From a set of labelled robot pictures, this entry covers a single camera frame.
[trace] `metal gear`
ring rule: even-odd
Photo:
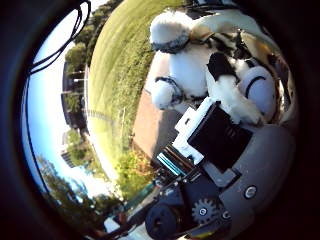
[[[217,216],[219,210],[212,200],[200,199],[192,208],[192,216],[198,224],[209,223]]]

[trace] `black panel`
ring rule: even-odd
[[[240,157],[251,135],[250,131],[232,124],[230,116],[213,105],[188,143],[224,172]]]

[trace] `green lawn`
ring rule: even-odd
[[[124,0],[98,38],[90,68],[89,109],[103,113],[107,120],[90,117],[89,121],[114,166],[128,150],[140,93],[153,57],[150,23],[165,8],[181,4],[181,0]]]

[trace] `blue sky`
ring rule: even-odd
[[[107,0],[91,0],[92,10],[95,10]],[[83,5],[84,16],[86,5]],[[35,61],[38,61],[55,52],[70,36],[76,11],[71,12],[41,46]],[[83,181],[89,195],[98,194],[106,189],[102,181],[87,176],[79,168],[69,168],[60,156],[62,135],[69,130],[66,125],[60,94],[62,92],[62,72],[64,55],[73,46],[70,44],[61,56],[47,69],[32,75],[29,87],[29,126],[32,144],[36,155],[42,155],[56,166],[58,172],[64,177]]]

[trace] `wire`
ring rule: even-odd
[[[90,13],[91,13],[91,2],[89,0],[84,0],[83,3],[87,4],[88,12],[87,12],[86,18],[85,18],[85,20],[84,20],[84,22],[82,24],[81,29],[79,30],[79,27],[81,25],[82,18],[83,18],[83,13],[82,13],[81,7],[78,6],[76,8],[76,10],[78,12],[77,19],[75,21],[75,24],[73,26],[73,29],[72,29],[72,32],[70,34],[69,39],[54,53],[50,54],[49,56],[43,58],[42,60],[40,60],[38,62],[33,63],[32,66],[31,66],[31,70],[29,72],[29,76],[32,75],[32,74],[35,74],[35,73],[37,73],[39,71],[42,71],[43,69],[49,67],[52,63],[54,63],[58,59],[58,57],[62,54],[62,52],[65,50],[65,48],[69,45],[69,43],[71,43],[79,35],[79,33],[82,31],[84,26],[87,24],[87,22],[89,20]],[[37,68],[37,67],[39,67],[40,65],[42,65],[42,64],[44,64],[46,62],[48,62],[48,63],[45,64],[44,66],[40,67],[40,68]]]

